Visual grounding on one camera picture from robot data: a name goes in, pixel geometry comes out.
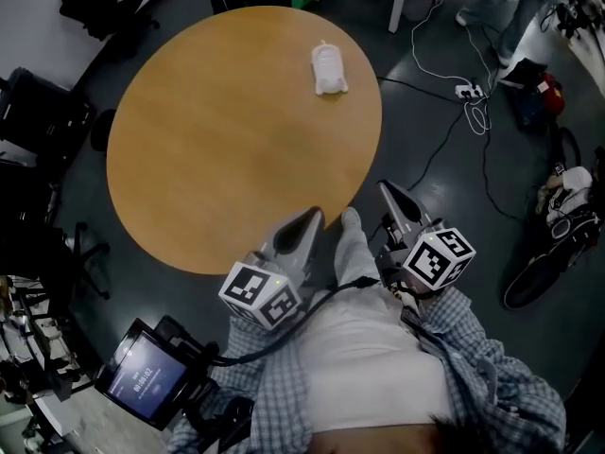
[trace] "white cloth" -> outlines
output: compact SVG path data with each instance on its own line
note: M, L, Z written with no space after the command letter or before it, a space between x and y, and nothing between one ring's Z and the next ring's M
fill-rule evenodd
M559 217L569 215L581 205L588 203L593 177L583 166L565 170L562 174L563 186L560 186L548 200L548 225Z
M339 284L378 278L361 229L338 243ZM411 296L406 304L415 307ZM299 336L314 432L429 424L452 417L441 362L423 352L399 319L401 301L380 285L347 289L323 306Z

